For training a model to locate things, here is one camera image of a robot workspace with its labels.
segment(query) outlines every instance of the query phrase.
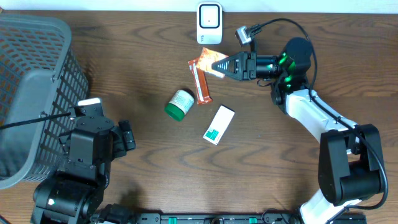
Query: wood grain surface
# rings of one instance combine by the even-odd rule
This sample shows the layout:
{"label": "wood grain surface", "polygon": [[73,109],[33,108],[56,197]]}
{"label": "wood grain surface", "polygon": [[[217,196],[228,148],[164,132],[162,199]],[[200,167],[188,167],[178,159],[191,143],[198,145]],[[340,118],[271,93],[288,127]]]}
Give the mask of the wood grain surface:
{"label": "wood grain surface", "polygon": [[[72,30],[73,49],[101,97],[107,117],[129,119],[137,149],[112,163],[102,207],[167,212],[263,212],[295,209],[319,188],[319,145],[296,120],[272,104],[269,88],[207,76],[214,102],[194,105],[182,122],[164,107],[181,88],[195,90],[187,62],[197,58],[192,12],[14,11],[57,17]],[[372,14],[224,13],[220,45],[239,52],[234,31],[288,17],[310,34],[318,57],[315,89],[335,110],[381,134],[389,198],[367,211],[368,223],[397,223],[398,206],[398,16]],[[278,54],[300,32],[269,25],[258,35],[260,54]],[[308,73],[312,78],[312,68]],[[220,105],[236,114],[218,146],[202,139]],[[37,183],[0,191],[0,214],[27,223]],[[371,205],[380,195],[363,202]]]}

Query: orange wrapper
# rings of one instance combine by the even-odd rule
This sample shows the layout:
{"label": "orange wrapper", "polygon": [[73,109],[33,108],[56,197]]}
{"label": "orange wrapper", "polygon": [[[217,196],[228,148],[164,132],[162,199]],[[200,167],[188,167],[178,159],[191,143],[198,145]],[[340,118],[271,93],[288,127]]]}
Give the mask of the orange wrapper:
{"label": "orange wrapper", "polygon": [[188,62],[189,69],[192,72],[195,86],[197,87],[197,103],[199,105],[211,103],[213,100],[210,98],[209,90],[207,89],[207,82],[205,73],[197,69],[199,58],[193,59]]}
{"label": "orange wrapper", "polygon": [[221,54],[217,51],[209,50],[206,47],[204,47],[201,51],[201,55],[199,57],[197,67],[200,70],[203,70],[204,72],[208,72],[212,75],[215,75],[218,78],[224,78],[225,75],[222,74],[221,72],[214,71],[211,68],[211,64],[214,62],[218,62],[219,60],[222,60],[226,57],[228,57],[228,56],[225,54]]}

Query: wall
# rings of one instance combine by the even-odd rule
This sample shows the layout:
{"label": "wall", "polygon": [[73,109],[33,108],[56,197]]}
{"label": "wall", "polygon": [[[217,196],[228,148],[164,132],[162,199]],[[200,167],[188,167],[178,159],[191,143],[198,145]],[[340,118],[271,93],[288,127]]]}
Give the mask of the wall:
{"label": "wall", "polygon": [[[0,0],[4,9],[196,11],[198,0]],[[398,0],[219,0],[226,12],[398,13]]]}

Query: mesh basket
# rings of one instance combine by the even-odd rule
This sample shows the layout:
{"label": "mesh basket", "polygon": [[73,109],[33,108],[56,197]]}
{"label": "mesh basket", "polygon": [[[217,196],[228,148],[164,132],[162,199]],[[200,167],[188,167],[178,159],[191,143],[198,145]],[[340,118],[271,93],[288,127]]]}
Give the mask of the mesh basket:
{"label": "mesh basket", "polygon": [[[47,17],[0,14],[0,125],[66,113],[88,82],[70,49],[70,28]],[[44,180],[64,162],[67,117],[0,131],[0,189]]]}

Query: white plug-in device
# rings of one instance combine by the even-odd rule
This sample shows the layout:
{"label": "white plug-in device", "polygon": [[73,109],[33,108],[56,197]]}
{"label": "white plug-in device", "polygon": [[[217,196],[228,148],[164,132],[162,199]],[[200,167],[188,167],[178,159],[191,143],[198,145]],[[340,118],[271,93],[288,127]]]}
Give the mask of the white plug-in device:
{"label": "white plug-in device", "polygon": [[203,2],[197,9],[197,41],[219,44],[223,38],[223,8],[217,2]]}

